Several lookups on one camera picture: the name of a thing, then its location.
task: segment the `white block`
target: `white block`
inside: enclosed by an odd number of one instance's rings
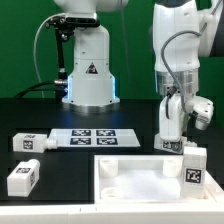
[[[181,196],[204,198],[206,162],[205,148],[184,148]]]
[[[43,153],[56,148],[57,140],[47,139],[45,134],[18,133],[13,137],[13,151]]]
[[[39,169],[38,160],[20,162],[7,178],[8,196],[27,197],[39,180]]]

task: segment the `black cable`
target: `black cable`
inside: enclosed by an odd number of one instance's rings
[[[52,81],[38,83],[36,85],[33,85],[33,86],[29,87],[26,90],[23,90],[23,91],[17,93],[14,96],[14,98],[22,98],[24,95],[26,95],[27,92],[34,91],[36,88],[39,88],[39,87],[43,87],[43,86],[46,86],[46,85],[53,85],[53,84],[54,84],[54,82],[52,82]]]
[[[169,120],[170,116],[169,116],[169,100],[170,100],[170,96],[167,96],[166,98],[166,118]]]
[[[41,92],[41,91],[56,91],[57,89],[29,89],[21,92],[21,95],[19,97],[16,97],[17,99],[21,99],[23,96],[25,96],[29,92]]]
[[[172,87],[169,88],[169,91],[166,94],[166,96],[167,96],[167,99],[166,99],[166,118],[167,119],[170,119],[170,116],[169,116],[169,100],[176,93],[176,91],[177,91],[177,87],[172,86]]]

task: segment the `blue light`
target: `blue light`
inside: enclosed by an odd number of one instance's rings
[[[116,91],[115,84],[116,84],[116,81],[115,81],[115,78],[113,76],[113,98],[114,98],[114,100],[116,99],[116,95],[115,95],[115,91]]]

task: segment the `cable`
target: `cable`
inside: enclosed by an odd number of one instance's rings
[[[126,64],[128,70],[128,79],[129,79],[129,88],[130,88],[130,96],[133,96],[133,82],[132,82],[132,73],[131,73],[131,66],[130,66],[130,57],[129,57],[129,47],[127,41],[127,29],[126,29],[126,21],[124,16],[124,6],[123,0],[120,0],[120,11],[121,11],[121,20],[122,20],[122,29],[123,29],[123,36],[124,36],[124,47],[125,47],[125,56],[126,56]]]
[[[15,95],[14,98],[22,98],[29,91],[35,91],[36,88],[43,87],[43,86],[46,86],[46,85],[52,85],[52,84],[54,84],[54,82],[51,82],[51,81],[38,83],[36,85],[33,85],[33,86],[29,87],[28,89],[26,89],[22,92],[19,92],[18,94]]]
[[[38,69],[38,64],[37,64],[37,42],[38,42],[38,39],[39,39],[40,32],[41,32],[42,28],[44,27],[45,23],[48,20],[54,18],[55,16],[64,16],[64,15],[65,15],[65,13],[59,13],[59,14],[55,14],[53,16],[48,17],[46,20],[44,20],[44,22],[40,25],[39,29],[36,32],[35,39],[34,39],[34,46],[33,46],[33,59],[34,59],[35,71],[36,71],[36,75],[37,75],[37,79],[38,79],[39,83],[42,82],[40,72],[39,72],[39,69]]]
[[[219,2],[216,4],[215,8],[212,10],[211,15],[214,16],[216,11],[218,10],[220,4],[222,3],[223,0],[219,0]],[[207,28],[207,23],[205,23],[201,29],[201,33],[204,33],[205,29]]]
[[[20,96],[17,97],[17,99],[21,99],[23,96],[25,96],[27,93],[29,92],[39,92],[39,91],[56,91],[57,89],[29,89],[29,90],[26,90],[26,91],[22,91],[20,92]]]
[[[169,100],[170,100],[170,96],[167,96],[166,98],[166,118],[169,120],[170,116],[169,116]]]
[[[173,36],[171,36],[163,45],[162,49],[161,49],[161,57],[163,60],[163,63],[166,67],[166,69],[168,70],[168,72],[170,73],[170,75],[172,76],[174,82],[177,84],[178,89],[180,90],[180,95],[181,95],[181,105],[182,105],[182,109],[183,111],[188,114],[189,116],[193,116],[192,113],[188,113],[186,110],[186,106],[185,106],[185,102],[184,102],[184,91],[183,91],[183,87],[181,85],[181,83],[179,82],[178,78],[176,77],[176,75],[174,74],[174,72],[171,70],[170,66],[168,65],[166,58],[165,58],[165,49],[167,47],[167,45],[174,40],[176,37],[181,36],[183,34],[194,34],[196,36],[201,36],[201,33],[198,33],[196,31],[192,31],[192,30],[185,30],[185,31],[181,31],[178,32],[176,34],[174,34]]]

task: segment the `white tray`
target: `white tray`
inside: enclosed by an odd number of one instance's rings
[[[217,193],[223,190],[206,172],[204,199],[180,196],[181,176],[169,178],[163,175],[163,160],[168,156],[95,156],[95,203],[216,203]],[[100,175],[100,160],[116,158],[118,174],[115,177]],[[119,198],[102,198],[106,189],[117,190]]]

